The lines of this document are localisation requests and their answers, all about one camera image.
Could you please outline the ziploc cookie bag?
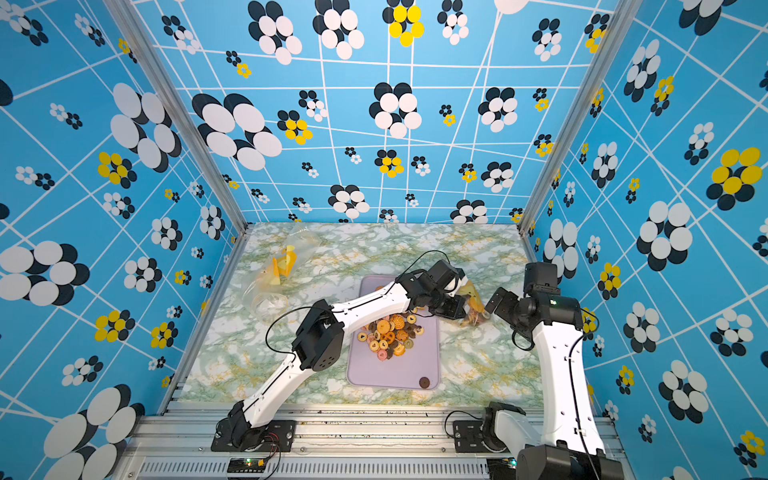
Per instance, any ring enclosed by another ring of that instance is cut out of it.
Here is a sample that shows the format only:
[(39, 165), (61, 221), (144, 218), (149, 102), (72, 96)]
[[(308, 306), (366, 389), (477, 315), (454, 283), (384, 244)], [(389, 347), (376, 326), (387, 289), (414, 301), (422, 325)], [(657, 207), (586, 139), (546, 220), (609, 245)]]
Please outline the ziploc cookie bag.
[(464, 317), (460, 320), (461, 327), (478, 326), (491, 318), (491, 314), (485, 310), (477, 288), (471, 280), (468, 280), (457, 292), (456, 298), (461, 298), (464, 303)]
[(287, 306), (288, 299), (283, 293), (280, 274), (272, 267), (253, 271), (241, 290), (242, 302), (249, 312), (258, 314), (269, 309)]

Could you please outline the poured cookies pile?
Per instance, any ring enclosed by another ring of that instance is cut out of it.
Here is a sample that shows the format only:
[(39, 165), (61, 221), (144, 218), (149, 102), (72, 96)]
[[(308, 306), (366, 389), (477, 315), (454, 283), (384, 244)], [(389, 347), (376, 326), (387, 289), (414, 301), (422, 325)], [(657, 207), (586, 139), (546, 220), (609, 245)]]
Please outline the poured cookies pile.
[(358, 344), (381, 362), (405, 355), (424, 335), (422, 319), (432, 316), (428, 307), (414, 307), (404, 313), (386, 315), (363, 325), (356, 333)]

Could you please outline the ziploc bag of cookies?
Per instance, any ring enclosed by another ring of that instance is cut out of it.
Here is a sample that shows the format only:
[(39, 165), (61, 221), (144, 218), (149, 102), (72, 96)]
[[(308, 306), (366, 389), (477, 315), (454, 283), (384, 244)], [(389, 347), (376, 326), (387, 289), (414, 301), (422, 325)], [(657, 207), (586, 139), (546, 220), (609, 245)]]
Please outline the ziploc bag of cookies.
[(269, 269), (270, 283), (279, 285), (283, 280), (287, 280), (296, 267), (304, 265), (314, 257), (320, 246), (320, 238), (312, 231), (300, 229), (289, 233), (281, 250), (272, 258)]

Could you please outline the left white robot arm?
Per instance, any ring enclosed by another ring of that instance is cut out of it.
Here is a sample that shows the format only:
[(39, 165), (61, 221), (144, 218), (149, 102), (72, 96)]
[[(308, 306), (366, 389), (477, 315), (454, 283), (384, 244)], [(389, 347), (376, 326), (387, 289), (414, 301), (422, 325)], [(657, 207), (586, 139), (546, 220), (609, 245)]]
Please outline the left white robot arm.
[(461, 319), (466, 299), (459, 291), (466, 274), (444, 260), (427, 270), (405, 272), (372, 293), (336, 304), (318, 300), (299, 307), (306, 316), (296, 330), (290, 350), (275, 372), (250, 397), (233, 405), (215, 428), (215, 452), (254, 451), (269, 439), (268, 426), (284, 402), (311, 375), (333, 366), (349, 335), (392, 314), (416, 308)]

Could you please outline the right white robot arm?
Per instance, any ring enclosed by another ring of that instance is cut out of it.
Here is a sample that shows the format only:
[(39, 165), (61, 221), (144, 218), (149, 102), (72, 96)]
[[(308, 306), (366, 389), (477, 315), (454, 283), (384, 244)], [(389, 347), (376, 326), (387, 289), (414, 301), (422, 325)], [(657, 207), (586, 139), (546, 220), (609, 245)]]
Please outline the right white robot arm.
[(623, 467), (606, 454), (592, 413), (584, 371), (583, 309), (561, 294), (557, 267), (525, 266), (523, 294), (498, 288), (485, 310), (504, 320), (512, 338), (536, 352), (544, 400), (541, 438), (522, 408), (491, 402), (485, 409), (486, 447), (506, 450), (516, 462), (516, 479), (623, 479)]

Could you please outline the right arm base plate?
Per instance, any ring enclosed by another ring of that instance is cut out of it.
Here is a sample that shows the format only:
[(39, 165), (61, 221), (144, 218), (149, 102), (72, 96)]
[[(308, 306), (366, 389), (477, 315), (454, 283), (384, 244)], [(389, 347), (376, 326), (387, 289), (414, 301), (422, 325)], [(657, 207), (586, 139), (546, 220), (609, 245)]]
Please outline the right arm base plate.
[(514, 456), (540, 440), (540, 433), (529, 422), (510, 416), (497, 417), (488, 428), (484, 428), (481, 421), (453, 421), (450, 432), (454, 435), (457, 453), (504, 453)]

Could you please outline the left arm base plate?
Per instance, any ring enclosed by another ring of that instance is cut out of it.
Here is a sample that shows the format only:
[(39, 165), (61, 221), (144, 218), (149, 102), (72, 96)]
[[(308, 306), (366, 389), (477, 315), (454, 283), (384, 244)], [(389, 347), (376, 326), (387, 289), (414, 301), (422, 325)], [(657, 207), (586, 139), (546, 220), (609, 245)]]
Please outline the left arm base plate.
[(297, 422), (273, 420), (265, 426), (251, 428), (245, 421), (220, 420), (210, 449), (213, 452), (290, 452)]

